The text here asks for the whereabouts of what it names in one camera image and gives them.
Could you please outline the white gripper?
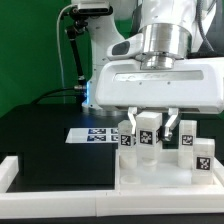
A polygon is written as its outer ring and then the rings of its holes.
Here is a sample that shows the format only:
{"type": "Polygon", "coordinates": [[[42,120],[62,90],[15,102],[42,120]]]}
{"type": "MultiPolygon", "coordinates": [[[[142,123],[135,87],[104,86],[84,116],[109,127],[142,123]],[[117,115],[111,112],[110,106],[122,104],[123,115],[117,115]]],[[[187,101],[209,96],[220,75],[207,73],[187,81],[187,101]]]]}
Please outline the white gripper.
{"type": "Polygon", "coordinates": [[[170,141],[183,113],[224,111],[224,57],[178,60],[169,70],[142,70],[136,60],[112,61],[100,74],[95,99],[106,110],[125,110],[136,131],[137,108],[168,111],[163,141],[170,141]]]}

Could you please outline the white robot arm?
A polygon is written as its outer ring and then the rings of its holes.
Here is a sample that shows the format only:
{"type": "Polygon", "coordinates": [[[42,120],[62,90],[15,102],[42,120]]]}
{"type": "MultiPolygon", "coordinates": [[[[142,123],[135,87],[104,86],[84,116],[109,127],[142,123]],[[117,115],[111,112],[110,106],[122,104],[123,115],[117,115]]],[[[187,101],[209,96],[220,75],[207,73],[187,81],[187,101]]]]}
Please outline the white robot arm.
{"type": "Polygon", "coordinates": [[[224,111],[224,56],[201,54],[215,0],[71,0],[70,15],[92,43],[85,105],[166,112],[168,141],[182,113],[224,111]]]}

